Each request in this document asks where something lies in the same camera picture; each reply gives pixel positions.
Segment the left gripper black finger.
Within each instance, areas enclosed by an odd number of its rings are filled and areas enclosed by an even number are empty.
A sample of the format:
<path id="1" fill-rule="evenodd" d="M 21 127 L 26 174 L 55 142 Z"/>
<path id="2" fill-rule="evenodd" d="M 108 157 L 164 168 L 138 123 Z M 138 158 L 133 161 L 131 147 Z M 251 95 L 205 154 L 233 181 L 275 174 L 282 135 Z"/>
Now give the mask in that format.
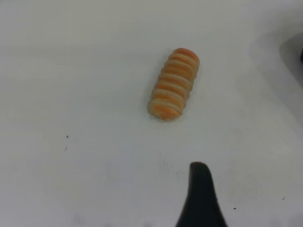
<path id="1" fill-rule="evenodd" d="M 178 227 L 226 227 L 208 166 L 192 162 L 189 167 L 187 197 Z"/>

